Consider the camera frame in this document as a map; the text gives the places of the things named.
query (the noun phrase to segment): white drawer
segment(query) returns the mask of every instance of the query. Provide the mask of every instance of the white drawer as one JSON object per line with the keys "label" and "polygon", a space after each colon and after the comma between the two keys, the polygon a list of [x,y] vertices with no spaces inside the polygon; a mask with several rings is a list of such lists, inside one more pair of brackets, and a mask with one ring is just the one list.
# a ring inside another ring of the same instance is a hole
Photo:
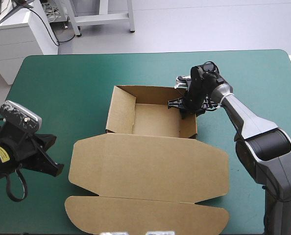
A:
{"label": "white drawer", "polygon": [[0,60],[0,74],[8,85],[13,84],[24,58]]}
{"label": "white drawer", "polygon": [[0,60],[16,59],[29,55],[41,55],[38,43],[17,43],[0,46]]}
{"label": "white drawer", "polygon": [[0,29],[0,45],[32,42],[35,40],[29,26]]}

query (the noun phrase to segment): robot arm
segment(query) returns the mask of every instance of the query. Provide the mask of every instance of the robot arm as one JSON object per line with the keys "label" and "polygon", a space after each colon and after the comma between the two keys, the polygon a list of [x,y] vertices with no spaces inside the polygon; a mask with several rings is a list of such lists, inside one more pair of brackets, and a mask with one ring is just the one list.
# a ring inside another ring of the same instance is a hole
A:
{"label": "robot arm", "polygon": [[237,133],[236,153],[250,176],[266,190],[266,235],[291,235],[291,139],[274,122],[256,116],[233,94],[217,66],[207,62],[180,76],[175,88],[184,95],[170,107],[198,115],[222,106]]}
{"label": "robot arm", "polygon": [[[20,172],[22,168],[57,176],[63,164],[54,162],[46,151],[55,143],[56,136],[35,132],[41,128],[42,119],[25,107],[5,101],[0,107],[4,125],[0,126],[0,179],[6,177],[8,197],[20,202],[27,197],[26,181]],[[11,192],[9,175],[16,172],[22,182],[24,195],[15,197]]]}

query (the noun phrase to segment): metal frame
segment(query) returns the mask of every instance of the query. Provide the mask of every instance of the metal frame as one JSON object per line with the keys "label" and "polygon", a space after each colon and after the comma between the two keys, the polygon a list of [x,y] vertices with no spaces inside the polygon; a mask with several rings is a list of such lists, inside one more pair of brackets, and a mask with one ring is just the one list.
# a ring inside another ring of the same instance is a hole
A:
{"label": "metal frame", "polygon": [[68,15],[65,13],[60,0],[53,0],[53,2],[55,2],[59,11],[59,17],[57,17],[54,22],[66,22],[68,20]]}
{"label": "metal frame", "polygon": [[128,13],[108,14],[108,0],[100,0],[99,14],[93,16],[77,16],[72,0],[65,0],[67,12],[73,26],[75,35],[81,36],[80,26],[113,24],[129,22],[130,32],[135,32],[134,13],[132,8],[132,0],[127,0]]}

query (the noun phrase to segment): green tabletop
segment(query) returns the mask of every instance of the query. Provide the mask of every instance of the green tabletop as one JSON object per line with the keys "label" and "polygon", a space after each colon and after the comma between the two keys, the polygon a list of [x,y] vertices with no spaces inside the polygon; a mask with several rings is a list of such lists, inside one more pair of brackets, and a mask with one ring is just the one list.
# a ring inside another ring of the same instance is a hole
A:
{"label": "green tabletop", "polygon": [[[214,51],[151,54],[30,56],[7,97],[43,119],[39,133],[55,134],[48,151],[64,163],[57,178],[23,170],[28,197],[11,202],[0,180],[0,233],[79,234],[64,202],[71,195],[91,195],[68,181],[73,144],[105,133],[114,85],[174,86],[194,65],[214,61],[234,93],[257,115],[273,120],[291,137],[291,62],[281,50]],[[264,191],[254,183],[235,154],[235,129],[224,109],[198,119],[198,140],[229,154],[230,191],[203,202],[230,213],[225,234],[263,232]],[[21,185],[15,177],[14,190]]]}

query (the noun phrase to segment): corrugated cardboard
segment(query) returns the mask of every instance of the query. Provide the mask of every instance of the corrugated cardboard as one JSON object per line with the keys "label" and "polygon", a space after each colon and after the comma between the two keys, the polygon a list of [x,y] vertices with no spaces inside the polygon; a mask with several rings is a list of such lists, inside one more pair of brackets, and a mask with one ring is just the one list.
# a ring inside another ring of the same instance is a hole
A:
{"label": "corrugated cardboard", "polygon": [[171,87],[115,86],[107,132],[195,139],[195,115],[181,118],[179,110],[168,109],[167,102],[179,98]]}
{"label": "corrugated cardboard", "polygon": [[197,140],[108,133],[74,145],[69,181],[103,197],[195,203],[228,192],[228,157]]}
{"label": "corrugated cardboard", "polygon": [[229,215],[222,208],[188,203],[105,197],[69,197],[66,212],[87,233],[175,231],[176,235],[218,235]]}
{"label": "corrugated cardboard", "polygon": [[107,134],[74,145],[69,181],[99,197],[71,196],[68,217],[99,234],[175,231],[218,235],[228,222],[222,208],[195,202],[225,195],[228,156],[197,140],[195,115],[181,119],[167,101],[174,88],[116,86]]}

